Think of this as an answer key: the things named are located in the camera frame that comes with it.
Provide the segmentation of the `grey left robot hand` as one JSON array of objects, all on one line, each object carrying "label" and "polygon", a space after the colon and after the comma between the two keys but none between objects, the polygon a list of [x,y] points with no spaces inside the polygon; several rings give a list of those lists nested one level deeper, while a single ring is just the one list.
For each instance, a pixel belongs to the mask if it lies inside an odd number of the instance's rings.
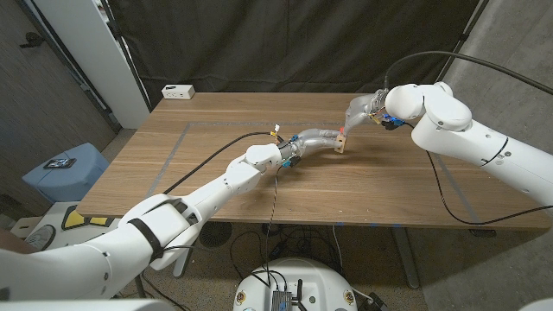
[{"label": "grey left robot hand", "polygon": [[339,149],[342,142],[338,139],[338,130],[308,129],[293,136],[279,146],[283,161],[293,157],[303,158],[320,149]]}]

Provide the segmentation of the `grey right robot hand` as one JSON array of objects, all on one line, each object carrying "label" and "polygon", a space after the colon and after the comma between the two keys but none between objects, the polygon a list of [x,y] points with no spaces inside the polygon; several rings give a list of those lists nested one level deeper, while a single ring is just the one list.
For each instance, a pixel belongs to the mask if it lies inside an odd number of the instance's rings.
[{"label": "grey right robot hand", "polygon": [[350,101],[346,110],[346,119],[343,127],[343,135],[348,136],[351,130],[372,117],[376,117],[385,108],[385,96],[387,89],[379,89],[375,93],[362,95]]}]

